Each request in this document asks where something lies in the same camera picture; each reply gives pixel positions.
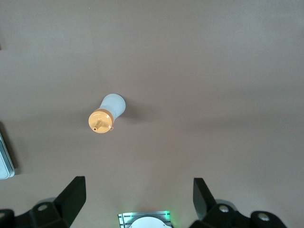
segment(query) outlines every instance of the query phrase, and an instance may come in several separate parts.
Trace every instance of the white circular device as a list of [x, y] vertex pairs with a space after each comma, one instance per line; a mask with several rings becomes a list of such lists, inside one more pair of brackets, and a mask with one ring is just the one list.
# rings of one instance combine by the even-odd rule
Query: white circular device
[[171, 228], [166, 226], [164, 222], [154, 217], [142, 217], [137, 219], [130, 228]]

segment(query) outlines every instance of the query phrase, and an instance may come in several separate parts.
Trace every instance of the gold bottle cap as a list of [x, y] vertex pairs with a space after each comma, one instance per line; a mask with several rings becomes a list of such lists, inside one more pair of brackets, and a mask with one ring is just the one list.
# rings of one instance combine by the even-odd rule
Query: gold bottle cap
[[105, 109], [97, 109], [89, 117], [89, 125], [97, 133], [106, 133], [113, 130], [113, 123], [112, 114]]

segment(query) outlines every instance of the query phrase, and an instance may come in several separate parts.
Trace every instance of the screw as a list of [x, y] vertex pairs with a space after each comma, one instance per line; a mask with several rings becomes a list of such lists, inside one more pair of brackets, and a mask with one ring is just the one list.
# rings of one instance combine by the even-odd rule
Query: screw
[[225, 205], [221, 205], [221, 206], [219, 207], [219, 209], [220, 209], [221, 212], [224, 212], [224, 213], [229, 212], [228, 207], [226, 207]]
[[40, 207], [38, 207], [38, 211], [43, 211], [43, 210], [45, 210], [46, 208], [48, 208], [48, 206], [46, 205], [46, 204], [43, 204], [43, 205], [41, 205]]
[[270, 220], [267, 214], [264, 213], [259, 213], [257, 216], [259, 217], [260, 220], [263, 220], [265, 222], [268, 222]]

